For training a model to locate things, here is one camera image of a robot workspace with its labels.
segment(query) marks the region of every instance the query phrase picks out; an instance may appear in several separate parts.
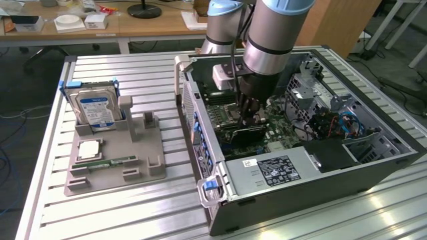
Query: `black lamp base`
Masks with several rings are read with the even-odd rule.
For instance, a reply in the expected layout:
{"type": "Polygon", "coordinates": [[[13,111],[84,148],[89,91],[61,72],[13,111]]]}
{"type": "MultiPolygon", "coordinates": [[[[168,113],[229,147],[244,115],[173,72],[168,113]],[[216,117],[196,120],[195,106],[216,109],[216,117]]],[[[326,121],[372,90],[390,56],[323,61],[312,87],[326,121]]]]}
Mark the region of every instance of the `black lamp base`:
{"type": "Polygon", "coordinates": [[[127,8],[127,13],[139,19],[153,19],[161,15],[161,9],[149,4],[145,4],[145,9],[143,9],[143,4],[136,4],[127,8]]]}

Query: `gray fixture stand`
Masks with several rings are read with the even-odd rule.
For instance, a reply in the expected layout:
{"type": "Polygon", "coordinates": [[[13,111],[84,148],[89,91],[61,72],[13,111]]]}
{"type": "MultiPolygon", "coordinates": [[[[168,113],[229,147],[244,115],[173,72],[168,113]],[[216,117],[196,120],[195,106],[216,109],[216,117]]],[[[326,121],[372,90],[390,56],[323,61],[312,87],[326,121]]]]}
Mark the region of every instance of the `gray fixture stand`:
{"type": "Polygon", "coordinates": [[[132,105],[131,96],[119,97],[125,119],[115,122],[116,130],[92,132],[89,125],[75,126],[65,196],[165,178],[159,118],[153,112],[132,118],[132,105]],[[79,147],[87,141],[97,141],[99,154],[81,159],[79,147]]]}

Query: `robotic arm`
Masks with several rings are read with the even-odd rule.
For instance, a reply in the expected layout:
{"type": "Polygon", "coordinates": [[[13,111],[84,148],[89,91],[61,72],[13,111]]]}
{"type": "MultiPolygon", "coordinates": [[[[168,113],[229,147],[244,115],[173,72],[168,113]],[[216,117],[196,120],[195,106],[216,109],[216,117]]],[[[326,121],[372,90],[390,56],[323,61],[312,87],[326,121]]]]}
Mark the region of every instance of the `robotic arm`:
{"type": "MultiPolygon", "coordinates": [[[[307,13],[314,4],[315,0],[256,0],[243,63],[235,66],[228,63],[213,67],[215,82],[236,80],[232,86],[237,94],[236,102],[244,126],[251,125],[255,113],[274,94],[280,72],[286,68],[307,13]]],[[[233,51],[233,40],[239,37],[241,23],[249,17],[247,12],[248,8],[240,2],[211,1],[201,53],[233,51]]]]}

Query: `white box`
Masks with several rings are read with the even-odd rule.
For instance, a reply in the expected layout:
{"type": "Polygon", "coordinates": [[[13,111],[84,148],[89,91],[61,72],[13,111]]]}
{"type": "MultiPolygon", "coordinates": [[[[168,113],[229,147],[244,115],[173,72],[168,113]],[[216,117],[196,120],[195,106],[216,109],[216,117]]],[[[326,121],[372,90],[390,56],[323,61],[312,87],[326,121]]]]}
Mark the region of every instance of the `white box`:
{"type": "Polygon", "coordinates": [[[367,34],[364,31],[360,33],[358,42],[355,43],[352,50],[351,50],[351,54],[359,54],[363,52],[364,50],[364,46],[368,45],[368,41],[371,40],[371,35],[367,34]]]}
{"type": "Polygon", "coordinates": [[[59,16],[53,22],[59,34],[87,30],[81,18],[75,15],[59,16]]]}
{"type": "Polygon", "coordinates": [[[87,29],[105,29],[108,25],[107,16],[103,14],[88,15],[84,25],[87,29]]]}
{"type": "Polygon", "coordinates": [[[43,17],[37,16],[37,20],[29,21],[28,23],[21,23],[25,21],[19,21],[20,23],[15,23],[15,28],[17,32],[41,32],[43,26],[45,24],[43,17]]]}

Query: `hard drive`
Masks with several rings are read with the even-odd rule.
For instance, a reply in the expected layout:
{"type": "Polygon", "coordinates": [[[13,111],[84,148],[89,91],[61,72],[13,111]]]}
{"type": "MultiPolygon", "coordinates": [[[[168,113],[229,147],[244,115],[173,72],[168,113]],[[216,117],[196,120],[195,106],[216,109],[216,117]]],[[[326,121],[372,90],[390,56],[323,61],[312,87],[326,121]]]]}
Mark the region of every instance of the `hard drive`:
{"type": "Polygon", "coordinates": [[[93,132],[116,129],[115,121],[123,119],[117,88],[117,81],[72,81],[61,90],[77,123],[89,125],[93,132]]]}

